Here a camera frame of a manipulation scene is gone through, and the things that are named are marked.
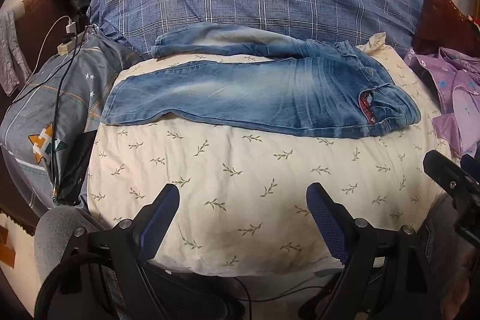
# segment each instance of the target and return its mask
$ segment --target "purple cloth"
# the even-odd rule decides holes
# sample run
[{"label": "purple cloth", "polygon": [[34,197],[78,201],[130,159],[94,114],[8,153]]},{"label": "purple cloth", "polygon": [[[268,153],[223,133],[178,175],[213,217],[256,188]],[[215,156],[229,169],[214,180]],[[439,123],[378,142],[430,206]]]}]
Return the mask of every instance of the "purple cloth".
[{"label": "purple cloth", "polygon": [[[440,48],[436,55],[410,49],[404,61],[431,91],[436,88],[432,93],[438,93],[442,112],[432,120],[437,137],[456,155],[474,156],[480,148],[480,59]],[[426,71],[433,82],[426,80]]]}]

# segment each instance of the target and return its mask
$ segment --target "power strip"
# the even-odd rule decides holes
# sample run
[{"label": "power strip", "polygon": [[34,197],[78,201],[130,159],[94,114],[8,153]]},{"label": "power strip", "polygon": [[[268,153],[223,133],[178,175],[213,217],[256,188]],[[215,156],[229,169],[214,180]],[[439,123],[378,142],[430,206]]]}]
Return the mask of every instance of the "power strip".
[{"label": "power strip", "polygon": [[[78,35],[77,44],[81,43],[83,39],[83,32]],[[75,49],[75,40],[70,40],[66,44],[60,44],[58,47],[59,55],[68,55],[71,51]]]}]

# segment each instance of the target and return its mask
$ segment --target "bed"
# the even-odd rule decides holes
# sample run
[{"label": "bed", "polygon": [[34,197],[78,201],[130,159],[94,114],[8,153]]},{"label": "bed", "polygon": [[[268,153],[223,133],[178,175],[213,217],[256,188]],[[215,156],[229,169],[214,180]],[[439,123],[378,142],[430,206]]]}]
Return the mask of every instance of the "bed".
[{"label": "bed", "polygon": [[[450,157],[447,143],[437,139],[431,127],[431,118],[440,113],[400,57],[409,50],[422,0],[92,0],[91,5],[102,45],[109,47],[110,40],[126,48],[118,50],[114,71],[99,91],[100,100],[81,87],[85,95],[81,110],[86,112],[82,118],[87,118],[80,124],[84,131],[98,127],[98,113],[122,69],[115,83],[129,75],[198,60],[188,55],[151,59],[157,36],[198,21],[363,45],[422,113],[419,124],[382,138],[360,140],[295,138],[173,116],[128,129],[100,125],[83,189],[88,208],[99,221],[111,226],[135,216],[165,183],[174,183],[181,191],[181,209],[155,258],[164,267],[223,276],[338,267],[306,208],[310,183],[320,181],[354,217],[366,217],[374,226],[390,229],[403,224],[418,228],[440,194],[421,165],[424,154],[432,149]],[[128,56],[138,58],[126,65]],[[60,72],[52,80],[51,88],[55,80],[58,86],[61,76]],[[82,78],[88,83],[93,80],[92,73],[81,67],[77,76],[64,86],[80,83]],[[52,109],[43,106],[47,116]],[[7,153],[13,156],[15,171],[47,209],[58,204],[56,195],[48,176],[38,167],[33,169],[39,163],[27,137],[40,130],[28,133],[25,128],[20,137],[12,129],[11,141],[0,135],[3,146],[14,144],[15,138],[22,140],[18,154],[24,157]],[[67,124],[60,130],[68,145],[81,132],[79,126],[73,132]],[[66,151],[61,152],[63,162],[67,157]],[[40,164],[46,172],[48,164]]]}]

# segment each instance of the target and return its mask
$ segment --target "gray pants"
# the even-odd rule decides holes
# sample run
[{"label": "gray pants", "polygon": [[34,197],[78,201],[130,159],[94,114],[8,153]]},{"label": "gray pants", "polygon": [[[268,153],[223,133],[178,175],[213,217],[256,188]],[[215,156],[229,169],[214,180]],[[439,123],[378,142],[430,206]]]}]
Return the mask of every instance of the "gray pants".
[{"label": "gray pants", "polygon": [[[418,232],[440,299],[448,292],[455,276],[462,269],[465,256],[473,248],[454,232],[453,224],[456,218],[457,212],[452,207],[451,198],[445,194],[431,208]],[[40,219],[34,245],[35,261],[42,281],[59,264],[71,233],[79,226],[85,227],[88,232],[104,229],[86,212],[73,207],[51,209]],[[126,315],[114,273],[106,274],[119,316],[127,319],[129,317]]]}]

